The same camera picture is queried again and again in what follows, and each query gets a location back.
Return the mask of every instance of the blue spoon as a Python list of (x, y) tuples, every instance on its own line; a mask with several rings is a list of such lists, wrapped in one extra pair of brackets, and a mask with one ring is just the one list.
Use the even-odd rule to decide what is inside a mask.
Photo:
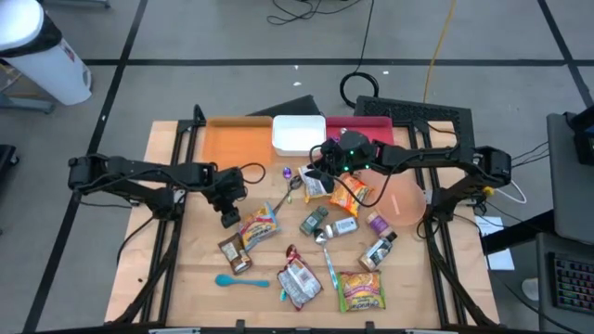
[(266, 280), (235, 279), (229, 275), (224, 274), (217, 275), (214, 279), (214, 283), (216, 283), (216, 285), (219, 287), (228, 287), (231, 284), (251, 284), (261, 288), (268, 288), (270, 286), (270, 282)]

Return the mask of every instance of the silver spoon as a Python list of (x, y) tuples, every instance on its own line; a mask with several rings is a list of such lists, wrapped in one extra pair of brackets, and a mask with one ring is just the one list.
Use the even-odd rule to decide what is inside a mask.
[(293, 178), (289, 181), (289, 188), (287, 189), (287, 194), (285, 194), (285, 197), (283, 197), (280, 200), (280, 202), (277, 204), (277, 206), (275, 207), (275, 209), (272, 212), (277, 214), (278, 210), (280, 209), (282, 204), (285, 202), (285, 199), (287, 199), (291, 195), (291, 192), (293, 190), (298, 189), (302, 184), (303, 184), (303, 180), (302, 180), (301, 176), (299, 176), (299, 175), (293, 176)]
[(316, 230), (314, 231), (314, 238), (316, 239), (316, 244), (322, 246), (322, 249), (324, 250), (326, 264), (328, 265), (328, 271), (330, 271), (330, 277), (332, 278), (332, 285), (334, 285), (335, 289), (338, 289), (338, 279), (336, 278), (336, 273), (334, 273), (334, 266), (332, 265), (332, 261), (330, 260), (328, 250), (326, 250), (326, 242), (328, 242), (326, 232), (324, 232), (324, 230), (321, 228), (316, 228)]

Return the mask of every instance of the snack bag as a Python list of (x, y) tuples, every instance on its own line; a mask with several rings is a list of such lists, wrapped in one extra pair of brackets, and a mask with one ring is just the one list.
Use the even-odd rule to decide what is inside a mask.
[(294, 245), (287, 248), (287, 260), (289, 262), (278, 272), (277, 278), (297, 311), (301, 311), (303, 305), (322, 290), (322, 284)]
[(265, 202), (258, 211), (245, 217), (242, 223), (239, 223), (239, 234), (245, 251), (249, 251), (258, 242), (269, 238), (278, 231), (280, 231), (280, 227), (278, 227), (277, 217), (268, 202)]
[[(363, 201), (365, 197), (368, 195), (370, 189), (368, 186), (348, 173), (345, 173), (341, 176), (341, 180), (353, 191), (356, 197)], [(330, 199), (330, 203), (338, 204), (343, 209), (347, 210), (353, 216), (357, 217), (359, 214), (359, 203), (349, 194), (348, 191), (344, 188), (344, 186), (340, 185), (334, 192), (332, 193), (332, 198)]]
[(246, 254), (239, 233), (219, 242), (219, 249), (229, 261), (233, 274), (243, 273), (252, 266), (252, 259)]
[(380, 281), (380, 272), (338, 273), (338, 298), (341, 312), (386, 309), (385, 294)]
[(326, 192), (324, 186), (322, 186), (322, 182), (320, 180), (316, 180), (315, 178), (305, 176), (305, 173), (312, 171), (307, 168), (307, 165), (299, 167), (299, 174), (305, 183), (305, 203), (309, 203), (310, 199), (317, 199), (324, 196), (330, 196), (329, 193)]

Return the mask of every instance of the wooden table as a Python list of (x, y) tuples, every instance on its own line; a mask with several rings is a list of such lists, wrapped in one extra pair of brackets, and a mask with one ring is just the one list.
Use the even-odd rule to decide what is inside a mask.
[[(451, 129), (451, 124), (447, 122), (432, 122), (432, 125)], [(145, 161), (169, 163), (175, 127), (176, 122), (153, 123)], [(435, 131), (432, 131), (431, 138), (436, 148), (453, 146), (455, 143), (453, 135)], [(200, 161), (203, 139), (204, 131), (201, 128), (195, 161)], [(394, 128), (394, 142), (406, 147), (407, 130)], [(286, 191), (282, 168), (296, 168), (305, 163), (306, 160), (302, 158), (275, 157), (273, 165), (267, 168), (264, 181), (258, 185), (248, 185), (248, 197), (237, 202), (240, 214), (255, 211), (266, 200), (275, 206)], [(246, 179), (256, 179), (260, 173), (257, 168), (244, 172)], [(463, 172), (455, 168), (438, 169), (437, 172), (441, 185), (445, 187), (463, 176)], [(405, 174), (414, 178), (413, 171), (406, 171)], [(425, 184), (430, 185), (428, 176), (426, 180)], [(234, 327), (237, 319), (244, 319), (246, 327), (250, 328), (363, 328), (366, 321), (374, 321), (376, 328), (439, 328), (427, 246), (424, 240), (416, 236), (415, 226), (394, 229), (398, 239), (390, 255), (380, 265), (387, 309), (341, 314), (337, 291), (332, 288), (322, 249), (313, 238), (304, 236), (298, 226), (318, 205), (330, 209), (325, 223), (344, 218), (347, 214), (328, 204), (327, 198), (314, 199), (305, 204), (303, 188), (294, 191), (292, 197), (292, 204), (285, 203), (278, 212), (282, 231), (250, 251), (254, 265), (241, 275), (241, 278), (270, 280), (271, 287), (261, 289), (250, 286), (220, 288), (214, 284), (217, 274), (231, 274), (229, 264), (217, 243), (237, 231), (237, 226), (224, 229), (220, 224), (220, 213), (214, 212), (202, 194), (188, 195), (168, 326)], [(369, 210), (361, 211), (361, 228), (357, 232), (329, 242), (328, 249), (336, 271), (361, 271), (356, 260), (377, 239), (363, 223)], [(458, 207), (456, 214), (474, 220), (470, 208)], [(127, 233), (131, 233), (148, 217), (150, 211), (146, 207), (134, 208)], [(106, 320), (120, 315), (139, 292), (144, 284), (142, 282), (147, 280), (156, 230), (157, 224), (154, 223), (133, 238), (123, 251)], [(476, 227), (456, 217), (449, 223), (449, 230), (460, 282), (484, 313), (498, 322), (497, 308)], [(297, 250), (309, 262), (324, 287), (301, 312), (296, 312), (290, 301), (279, 300), (280, 284), (276, 275), (286, 263), (285, 250), (291, 243), (296, 245)], [(451, 323), (456, 323), (451, 290), (446, 280), (443, 281), (449, 319)], [(158, 286), (151, 319), (157, 318), (160, 300), (161, 286)]]

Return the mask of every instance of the concrete floor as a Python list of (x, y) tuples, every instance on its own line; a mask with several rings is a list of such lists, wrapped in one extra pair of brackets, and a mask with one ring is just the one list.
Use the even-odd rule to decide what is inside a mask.
[[(23, 329), (71, 197), (66, 162), (87, 151), (117, 59), (138, 5), (143, 3), (111, 2), (110, 10), (92, 5), (46, 6), (79, 56), (103, 64), (90, 67), (95, 90), (89, 100), (73, 107), (58, 106), (51, 115), (0, 111), (0, 143), (17, 146), (21, 156), (0, 198), (0, 228), (4, 230), (0, 237), (4, 268), (0, 271), (0, 333)], [(289, 0), (279, 2), (294, 7)], [(279, 15), (269, 0), (148, 0), (130, 59), (196, 61), (187, 67), (134, 62), (125, 67), (99, 152), (142, 159), (151, 123), (188, 118), (195, 103), (207, 117), (243, 115), (311, 94), (327, 115), (352, 114), (340, 98), (338, 83), (354, 66), (340, 62), (302, 65), (299, 58), (358, 58), (369, 3), (362, 1), (336, 15), (276, 27), (265, 20), (267, 15)], [(594, 3), (547, 3), (573, 57), (594, 59), (590, 38)], [(343, 3), (333, 0), (322, 4), (326, 10), (340, 6)], [(448, 7), (447, 1), (437, 0), (377, 0), (366, 58), (431, 58)], [(252, 66), (249, 61), (233, 61), (262, 58), (295, 59), (295, 63)], [(563, 55), (537, 1), (459, 0), (440, 58), (563, 60)], [(208, 66), (201, 59), (231, 60), (223, 66)], [(517, 155), (546, 140), (547, 114), (585, 108), (566, 65), (538, 64), (438, 66), (428, 102), (472, 109), (477, 145)], [(425, 66), (374, 65), (361, 70), (378, 79), (381, 96), (422, 100)], [(579, 71), (586, 84), (594, 86), (594, 69)], [(11, 89), (13, 94), (31, 91), (45, 94), (26, 82)], [(364, 82), (347, 84), (347, 95), (353, 98), (371, 93)], [(523, 219), (551, 207), (547, 160), (514, 170), (513, 177), (529, 202), (522, 206), (495, 197), (498, 207)], [(118, 199), (94, 195), (88, 200)], [(127, 217), (128, 211), (121, 209), (78, 209), (39, 330), (102, 323)], [(503, 219), (506, 225), (515, 223)], [(518, 289), (523, 279), (536, 275), (535, 245), (518, 247), (512, 254), (516, 270), (497, 275)], [(511, 328), (537, 329), (537, 316), (496, 279), (492, 282), (501, 322)]]

